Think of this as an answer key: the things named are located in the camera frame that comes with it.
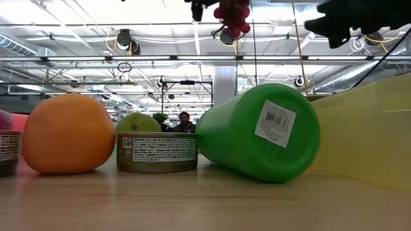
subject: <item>yellow plastic bin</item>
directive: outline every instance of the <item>yellow plastic bin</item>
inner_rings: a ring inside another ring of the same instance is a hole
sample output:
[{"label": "yellow plastic bin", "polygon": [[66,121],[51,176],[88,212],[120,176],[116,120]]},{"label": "yellow plastic bin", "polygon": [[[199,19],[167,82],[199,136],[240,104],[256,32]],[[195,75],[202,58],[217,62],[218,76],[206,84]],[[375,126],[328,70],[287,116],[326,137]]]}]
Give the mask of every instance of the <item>yellow plastic bin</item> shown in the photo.
[{"label": "yellow plastic bin", "polygon": [[411,76],[312,102],[320,149],[312,168],[411,190]]}]

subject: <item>barcode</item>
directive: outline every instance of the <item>barcode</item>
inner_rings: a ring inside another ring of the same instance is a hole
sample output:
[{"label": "barcode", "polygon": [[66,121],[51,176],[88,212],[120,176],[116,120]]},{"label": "barcode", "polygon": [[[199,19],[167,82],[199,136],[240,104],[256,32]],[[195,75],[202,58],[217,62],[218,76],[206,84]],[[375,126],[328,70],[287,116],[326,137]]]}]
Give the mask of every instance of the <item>barcode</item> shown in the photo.
[{"label": "barcode", "polygon": [[276,127],[280,129],[284,129],[288,127],[288,119],[283,118],[279,115],[275,115],[273,113],[267,112],[265,115],[265,120],[274,124]]}]

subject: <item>green apple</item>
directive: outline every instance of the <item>green apple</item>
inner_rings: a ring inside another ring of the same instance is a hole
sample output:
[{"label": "green apple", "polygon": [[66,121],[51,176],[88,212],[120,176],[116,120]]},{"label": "green apple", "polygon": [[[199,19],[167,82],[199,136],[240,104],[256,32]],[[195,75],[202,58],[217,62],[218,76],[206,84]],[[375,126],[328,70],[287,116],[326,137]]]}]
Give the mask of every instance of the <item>green apple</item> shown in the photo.
[{"label": "green apple", "polygon": [[119,132],[161,132],[161,127],[151,116],[135,112],[120,120],[116,126]]}]

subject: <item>white column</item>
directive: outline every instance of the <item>white column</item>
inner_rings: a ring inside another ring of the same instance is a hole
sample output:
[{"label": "white column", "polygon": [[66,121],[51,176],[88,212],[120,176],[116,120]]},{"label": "white column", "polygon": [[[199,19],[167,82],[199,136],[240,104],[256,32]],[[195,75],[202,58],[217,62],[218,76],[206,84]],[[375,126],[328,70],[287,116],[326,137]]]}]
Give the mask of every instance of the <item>white column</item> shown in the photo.
[{"label": "white column", "polygon": [[235,97],[237,91],[236,82],[236,67],[214,67],[214,106]]}]

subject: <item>barcode sticker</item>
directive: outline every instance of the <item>barcode sticker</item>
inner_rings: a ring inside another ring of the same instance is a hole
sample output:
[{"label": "barcode sticker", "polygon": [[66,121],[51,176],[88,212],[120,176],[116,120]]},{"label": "barcode sticker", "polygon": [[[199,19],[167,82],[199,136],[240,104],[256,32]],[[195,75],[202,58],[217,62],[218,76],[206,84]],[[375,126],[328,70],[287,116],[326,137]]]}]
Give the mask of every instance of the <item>barcode sticker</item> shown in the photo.
[{"label": "barcode sticker", "polygon": [[255,134],[286,148],[296,115],[295,112],[266,100],[259,115]]}]

